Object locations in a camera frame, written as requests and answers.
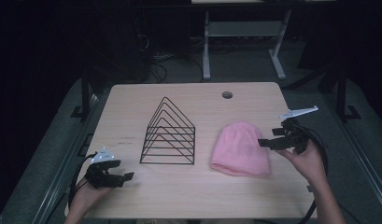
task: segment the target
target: pink beanie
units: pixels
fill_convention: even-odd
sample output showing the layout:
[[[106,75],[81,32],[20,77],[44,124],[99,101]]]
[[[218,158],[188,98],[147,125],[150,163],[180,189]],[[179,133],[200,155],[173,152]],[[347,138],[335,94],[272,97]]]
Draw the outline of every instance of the pink beanie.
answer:
[[[259,138],[258,128],[248,122],[226,126],[214,147],[210,167],[227,175],[269,175],[268,152],[260,147]]]

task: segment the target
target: triangular wire stand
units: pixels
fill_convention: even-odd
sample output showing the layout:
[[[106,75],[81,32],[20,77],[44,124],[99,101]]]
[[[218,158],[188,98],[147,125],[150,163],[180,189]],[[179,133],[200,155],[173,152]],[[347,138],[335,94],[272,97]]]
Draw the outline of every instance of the triangular wire stand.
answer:
[[[194,165],[195,127],[163,97],[147,127],[140,163]]]

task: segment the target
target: human hand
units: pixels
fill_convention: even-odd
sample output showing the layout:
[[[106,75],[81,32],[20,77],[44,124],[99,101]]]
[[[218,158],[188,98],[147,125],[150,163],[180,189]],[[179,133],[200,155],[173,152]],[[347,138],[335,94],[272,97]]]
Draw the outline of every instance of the human hand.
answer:
[[[276,150],[276,152],[287,158],[312,187],[321,181],[327,181],[318,147],[312,140],[307,141],[306,150],[299,155],[296,150],[292,152]]]
[[[83,177],[76,186],[77,192],[64,224],[80,223],[83,216],[113,188],[96,189]]]

